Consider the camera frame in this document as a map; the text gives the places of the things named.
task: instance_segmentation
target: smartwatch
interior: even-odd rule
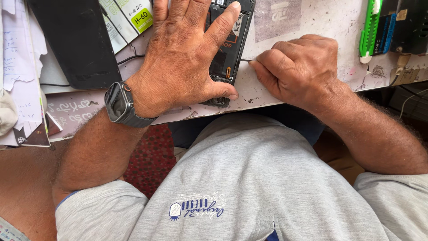
[[[124,82],[115,82],[104,95],[104,101],[110,121],[131,127],[149,126],[156,118],[143,118],[135,114],[131,87]]]

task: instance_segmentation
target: gray t-shirt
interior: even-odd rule
[[[352,187],[298,132],[261,116],[211,123],[153,197],[124,181],[56,210],[58,240],[428,240],[428,175]]]

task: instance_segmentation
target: red patterned floor mat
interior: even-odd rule
[[[123,177],[151,198],[175,163],[168,124],[151,126],[131,154]]]

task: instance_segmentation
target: white sticker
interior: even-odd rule
[[[236,20],[235,24],[233,25],[232,31],[236,36],[239,36],[239,33],[241,31],[241,24],[242,24],[242,13],[239,13],[238,20]]]

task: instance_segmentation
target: watch face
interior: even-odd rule
[[[126,111],[127,101],[121,91],[119,83],[114,83],[105,96],[107,113],[110,120],[115,122],[122,117]]]

